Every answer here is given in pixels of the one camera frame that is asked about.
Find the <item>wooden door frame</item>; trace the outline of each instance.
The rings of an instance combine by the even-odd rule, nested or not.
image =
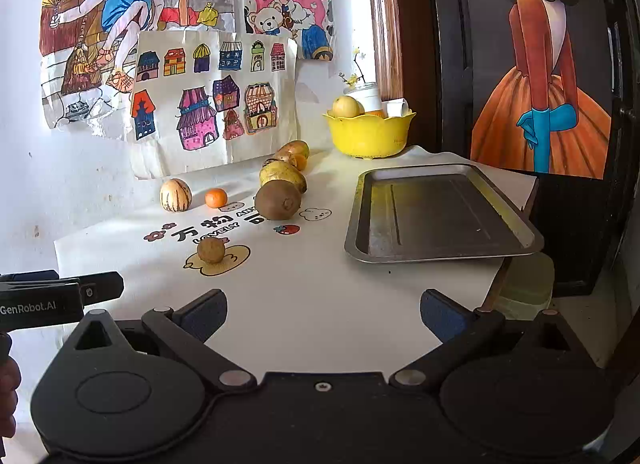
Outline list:
[[[371,0],[376,78],[384,101],[406,98],[417,113],[409,143],[438,152],[437,29],[423,1]]]

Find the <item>striped melon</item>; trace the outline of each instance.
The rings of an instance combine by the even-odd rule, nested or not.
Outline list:
[[[191,199],[189,186],[180,179],[169,179],[160,188],[160,204],[167,211],[187,211]]]

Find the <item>yellow flower-shaped bowl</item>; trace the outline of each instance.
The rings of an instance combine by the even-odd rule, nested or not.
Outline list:
[[[340,118],[324,114],[329,123],[335,147],[343,154],[374,159],[396,155],[406,146],[409,125],[415,117],[411,112],[402,117],[382,118],[363,114],[355,118]]]

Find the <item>green container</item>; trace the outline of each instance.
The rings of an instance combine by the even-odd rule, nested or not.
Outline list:
[[[494,309],[507,319],[534,319],[551,303],[556,271],[544,253],[515,257]]]

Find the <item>screw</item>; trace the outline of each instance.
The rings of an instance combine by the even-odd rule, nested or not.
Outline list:
[[[251,377],[251,374],[245,370],[227,370],[222,372],[218,379],[225,386],[245,386],[251,381]]]
[[[318,392],[328,392],[333,387],[329,383],[316,383],[316,390]]]
[[[420,372],[420,370],[406,368],[405,370],[396,372],[396,381],[404,384],[404,386],[418,386],[419,384],[423,384],[426,379],[427,376],[425,376],[423,372]]]

